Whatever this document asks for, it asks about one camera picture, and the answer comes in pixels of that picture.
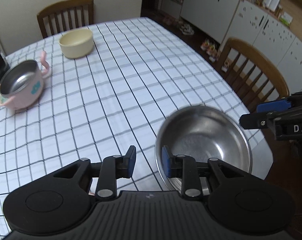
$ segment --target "white tablecloth with black grid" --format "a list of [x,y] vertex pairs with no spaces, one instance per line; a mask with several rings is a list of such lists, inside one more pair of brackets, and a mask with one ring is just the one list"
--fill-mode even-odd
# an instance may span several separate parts
[[[11,66],[47,52],[52,75],[36,105],[14,113],[0,108],[0,238],[9,232],[2,204],[9,192],[82,157],[101,162],[137,148],[132,179],[118,190],[165,190],[155,163],[154,144],[166,116],[204,103],[236,121],[247,109],[217,72],[188,45],[148,18],[88,27],[95,47],[70,60],[60,50],[61,34],[7,57]],[[245,131],[252,149],[265,141]],[[269,148],[254,160],[271,156]],[[267,175],[253,171],[254,175]],[[97,180],[92,183],[95,191]]]

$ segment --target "white cabinet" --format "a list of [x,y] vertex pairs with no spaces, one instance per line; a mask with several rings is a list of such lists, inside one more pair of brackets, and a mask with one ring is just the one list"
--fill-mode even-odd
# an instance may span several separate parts
[[200,28],[202,24],[202,16],[203,0],[184,0],[182,9],[181,9],[181,17],[183,17],[188,22],[192,23],[196,27]]
[[241,1],[220,50],[223,50],[230,37],[241,39],[252,45],[264,26],[266,18],[267,13],[264,10],[246,0]]
[[302,42],[295,38],[287,53],[278,64],[290,94],[302,90]]
[[294,39],[295,35],[287,27],[268,15],[253,46],[277,66]]
[[211,0],[210,2],[211,14],[206,18],[209,26],[204,32],[218,43],[222,42],[226,34],[238,2],[239,0]]
[[181,17],[221,43],[239,0],[184,0]]
[[182,5],[174,0],[162,0],[161,10],[179,19]]

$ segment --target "cream ceramic bowl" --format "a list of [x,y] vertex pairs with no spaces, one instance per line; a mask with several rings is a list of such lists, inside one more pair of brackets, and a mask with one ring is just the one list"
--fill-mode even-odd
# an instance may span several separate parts
[[67,58],[83,57],[92,51],[93,33],[87,28],[69,31],[60,38],[59,44]]

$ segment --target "wooden chair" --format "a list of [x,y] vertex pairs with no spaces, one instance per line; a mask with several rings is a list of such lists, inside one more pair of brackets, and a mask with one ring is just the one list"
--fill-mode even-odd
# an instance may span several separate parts
[[[75,28],[79,27],[79,22],[78,22],[78,13],[77,13],[77,7],[80,7],[81,10],[81,23],[82,26],[85,26],[85,21],[84,21],[84,11],[83,7],[87,6],[88,7],[88,15],[89,15],[89,25],[93,24],[93,0],[65,0],[65,1],[60,1],[57,3],[54,3],[52,5],[49,5],[48,7],[44,8],[41,12],[38,13],[37,18],[38,18],[38,23],[39,27],[42,33],[42,37],[46,38],[48,37],[47,31],[45,29],[44,25],[44,19],[45,17],[48,17],[48,22],[50,26],[50,31],[51,35],[54,35],[54,29],[52,25],[53,18],[55,20],[55,26],[57,33],[60,33],[61,31],[66,31],[66,20],[64,19],[64,12],[67,11],[68,14],[68,21],[69,21],[69,29],[73,29],[72,21],[71,21],[71,13],[70,9],[73,9],[74,12],[74,19],[75,19]],[[59,21],[58,21],[58,15],[61,15],[61,20],[62,20],[62,29],[60,29]]]
[[[225,73],[222,71],[222,67],[226,59],[228,59],[231,49],[238,51],[238,54],[233,62],[230,63]],[[246,57],[246,59],[243,64],[238,67],[236,66],[236,62],[240,58],[241,54]],[[244,73],[243,69],[249,60],[254,65],[246,73]],[[253,81],[249,83],[249,77],[256,68],[260,72],[256,77],[254,77]],[[219,60],[216,63],[216,69],[233,88],[250,112],[254,112],[256,110],[257,104],[265,102],[274,90],[278,92],[278,98],[289,96],[289,89],[283,76],[277,70],[277,68],[260,51],[245,41],[236,38],[229,38],[219,57]],[[265,81],[258,88],[257,81],[263,74],[265,75],[263,78]],[[268,82],[271,83],[272,88],[262,95],[261,92],[266,87]]]

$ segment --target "stainless steel bowl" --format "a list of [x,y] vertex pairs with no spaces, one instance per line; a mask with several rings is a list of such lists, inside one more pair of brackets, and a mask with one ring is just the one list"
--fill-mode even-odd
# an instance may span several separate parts
[[[184,154],[198,162],[219,158],[248,173],[252,155],[245,135],[236,122],[223,112],[208,106],[189,106],[169,116],[162,124],[155,145],[155,159],[160,175],[171,190],[181,191],[181,179],[168,179],[162,168],[162,147],[168,145],[173,155]],[[206,179],[201,178],[203,194],[209,194]]]
[[40,71],[38,62],[26,60],[9,69],[1,79],[0,93],[4,97],[10,97],[25,88]]

